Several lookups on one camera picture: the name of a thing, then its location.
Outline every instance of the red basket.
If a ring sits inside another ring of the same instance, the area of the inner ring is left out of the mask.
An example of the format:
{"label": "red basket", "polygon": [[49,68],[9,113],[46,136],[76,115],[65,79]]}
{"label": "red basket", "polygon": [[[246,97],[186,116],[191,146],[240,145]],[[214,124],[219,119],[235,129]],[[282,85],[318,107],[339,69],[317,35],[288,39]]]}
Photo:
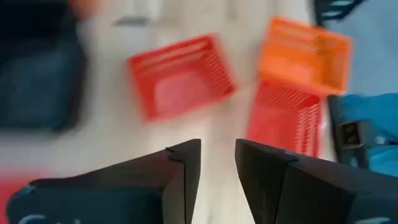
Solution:
{"label": "red basket", "polygon": [[176,116],[235,91],[213,35],[136,55],[129,66],[148,121]]}
{"label": "red basket", "polygon": [[248,139],[307,156],[318,156],[321,97],[275,80],[260,83]]}

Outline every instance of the blue fabric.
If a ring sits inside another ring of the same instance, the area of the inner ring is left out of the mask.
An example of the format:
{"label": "blue fabric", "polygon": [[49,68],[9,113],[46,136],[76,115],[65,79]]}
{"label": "blue fabric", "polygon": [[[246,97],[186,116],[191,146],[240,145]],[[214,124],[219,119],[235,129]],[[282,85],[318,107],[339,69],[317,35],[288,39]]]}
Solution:
{"label": "blue fabric", "polygon": [[[371,121],[378,136],[398,142],[398,94],[348,95],[343,98],[343,108],[345,121]],[[398,177],[398,146],[380,145],[369,150],[369,168]]]}

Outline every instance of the white floor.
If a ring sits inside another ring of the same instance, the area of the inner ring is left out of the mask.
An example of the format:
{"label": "white floor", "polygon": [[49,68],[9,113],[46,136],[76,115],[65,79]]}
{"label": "white floor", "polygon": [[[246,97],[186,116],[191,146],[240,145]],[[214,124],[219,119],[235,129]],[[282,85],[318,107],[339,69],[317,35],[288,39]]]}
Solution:
{"label": "white floor", "polygon": [[[2,171],[19,170],[46,177],[75,175],[201,138],[202,170],[193,222],[253,223],[236,173],[234,141],[245,137],[267,21],[281,14],[309,22],[309,2],[174,1],[179,2],[165,3],[169,10],[161,22],[149,27],[114,26],[113,22],[128,10],[121,10],[116,1],[103,2],[99,13],[81,27],[91,60],[82,124],[57,137],[1,137]],[[209,32],[221,34],[238,93],[219,105],[172,121],[143,125],[137,99],[127,81],[125,59],[142,50]]]}

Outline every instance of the white table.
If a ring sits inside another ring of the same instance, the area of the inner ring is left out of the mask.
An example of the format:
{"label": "white table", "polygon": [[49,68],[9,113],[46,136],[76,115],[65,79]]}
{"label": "white table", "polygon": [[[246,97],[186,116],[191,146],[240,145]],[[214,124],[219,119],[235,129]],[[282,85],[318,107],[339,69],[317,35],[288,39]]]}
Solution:
{"label": "white table", "polygon": [[[149,28],[113,26],[120,16],[115,2],[103,2],[99,13],[81,27],[91,60],[82,123],[57,137],[2,136],[0,170],[76,175],[201,138],[201,179],[193,223],[254,223],[236,172],[234,142],[246,134],[267,21],[281,14],[309,22],[308,2],[176,1],[180,2],[168,5],[167,19]],[[221,34],[239,85],[237,94],[171,121],[143,125],[127,82],[127,56],[209,32]],[[326,123],[322,130],[326,136],[322,157],[333,159]]]}

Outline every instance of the orange basket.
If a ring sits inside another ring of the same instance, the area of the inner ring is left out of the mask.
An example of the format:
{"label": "orange basket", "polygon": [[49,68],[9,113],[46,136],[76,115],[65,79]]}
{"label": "orange basket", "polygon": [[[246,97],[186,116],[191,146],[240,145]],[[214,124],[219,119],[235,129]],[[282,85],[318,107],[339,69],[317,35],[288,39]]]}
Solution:
{"label": "orange basket", "polygon": [[321,97],[276,80],[263,80],[254,100],[248,139],[318,156]]}
{"label": "orange basket", "polygon": [[129,66],[147,121],[220,101],[236,89],[214,35],[136,55]]}
{"label": "orange basket", "polygon": [[268,30],[260,72],[263,77],[341,95],[347,91],[351,51],[349,38],[276,17]]}

